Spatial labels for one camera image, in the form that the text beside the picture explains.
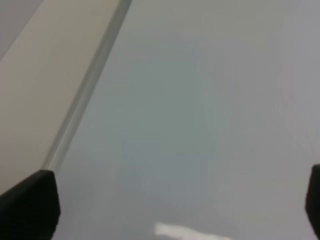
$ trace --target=gray surface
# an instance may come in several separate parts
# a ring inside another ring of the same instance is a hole
[[[0,0],[0,60],[43,0]]]
[[[133,1],[57,173],[55,239],[169,239],[157,223],[316,239],[319,13],[315,0]]]

